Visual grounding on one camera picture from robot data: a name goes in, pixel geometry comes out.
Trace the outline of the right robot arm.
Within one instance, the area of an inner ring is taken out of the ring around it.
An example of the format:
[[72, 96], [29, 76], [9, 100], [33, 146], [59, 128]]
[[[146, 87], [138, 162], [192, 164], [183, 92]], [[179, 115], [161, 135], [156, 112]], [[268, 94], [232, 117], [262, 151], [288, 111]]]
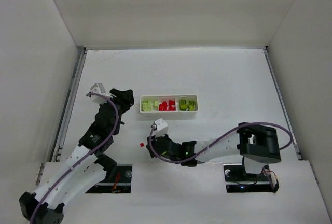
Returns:
[[264, 165], [282, 161], [277, 131], [260, 124], [241, 123], [216, 139], [176, 143], [167, 134], [168, 125], [154, 123], [146, 148], [152, 158], [195, 167], [213, 159], [240, 155], [246, 173], [259, 174]]

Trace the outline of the pale green duplo brick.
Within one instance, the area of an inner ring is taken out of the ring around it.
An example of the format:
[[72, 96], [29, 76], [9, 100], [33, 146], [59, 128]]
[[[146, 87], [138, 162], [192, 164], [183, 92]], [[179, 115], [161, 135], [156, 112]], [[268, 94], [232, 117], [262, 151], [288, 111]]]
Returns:
[[155, 100], [153, 102], [153, 110], [158, 110], [158, 109], [159, 109], [159, 102], [158, 102], [158, 100]]

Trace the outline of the dark green duplo brick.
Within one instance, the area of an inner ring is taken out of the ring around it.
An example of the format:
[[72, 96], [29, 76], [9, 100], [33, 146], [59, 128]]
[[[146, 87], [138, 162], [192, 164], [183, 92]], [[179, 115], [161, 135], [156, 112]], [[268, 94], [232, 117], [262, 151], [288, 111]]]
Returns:
[[180, 99], [179, 100], [179, 109], [181, 111], [186, 111], [188, 109], [188, 105], [187, 105], [187, 100], [186, 99]]

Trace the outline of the red lego slope piece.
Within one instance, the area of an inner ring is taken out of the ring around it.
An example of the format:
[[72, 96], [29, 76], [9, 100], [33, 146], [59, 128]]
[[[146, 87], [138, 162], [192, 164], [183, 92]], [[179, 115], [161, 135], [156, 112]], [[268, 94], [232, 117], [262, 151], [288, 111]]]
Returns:
[[176, 111], [175, 101], [169, 100], [169, 102], [168, 102], [168, 111]]

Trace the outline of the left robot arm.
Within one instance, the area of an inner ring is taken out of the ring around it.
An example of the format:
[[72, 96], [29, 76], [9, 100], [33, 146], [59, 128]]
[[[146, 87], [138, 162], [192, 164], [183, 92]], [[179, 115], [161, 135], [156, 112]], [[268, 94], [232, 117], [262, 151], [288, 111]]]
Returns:
[[34, 192], [19, 198], [23, 217], [29, 223], [61, 223], [70, 200], [102, 181], [117, 163], [105, 151], [123, 125], [121, 117], [134, 105], [131, 89], [105, 93], [97, 83], [87, 94], [99, 110], [86, 133], [60, 169]]

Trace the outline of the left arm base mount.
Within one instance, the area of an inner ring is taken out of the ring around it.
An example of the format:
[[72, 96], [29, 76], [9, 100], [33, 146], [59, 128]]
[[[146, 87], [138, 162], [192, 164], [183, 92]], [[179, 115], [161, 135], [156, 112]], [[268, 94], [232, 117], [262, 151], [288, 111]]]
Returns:
[[131, 193], [133, 164], [117, 164], [108, 169], [105, 178], [91, 187], [87, 194], [128, 194]]

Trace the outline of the light green duplo brick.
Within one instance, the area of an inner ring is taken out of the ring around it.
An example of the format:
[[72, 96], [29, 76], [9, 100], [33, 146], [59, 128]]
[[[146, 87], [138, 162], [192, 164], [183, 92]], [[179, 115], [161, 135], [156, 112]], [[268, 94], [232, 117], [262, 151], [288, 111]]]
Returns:
[[143, 100], [142, 101], [142, 111], [143, 112], [152, 111], [152, 107], [153, 107], [152, 101], [150, 101], [150, 100]]

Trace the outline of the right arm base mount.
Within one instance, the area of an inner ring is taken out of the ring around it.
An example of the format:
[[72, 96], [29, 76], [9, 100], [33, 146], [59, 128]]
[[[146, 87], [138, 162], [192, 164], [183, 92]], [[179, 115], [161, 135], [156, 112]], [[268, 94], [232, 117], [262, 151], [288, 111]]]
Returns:
[[241, 163], [224, 164], [227, 193], [277, 193], [280, 188], [278, 177], [265, 165], [259, 174], [249, 174]]

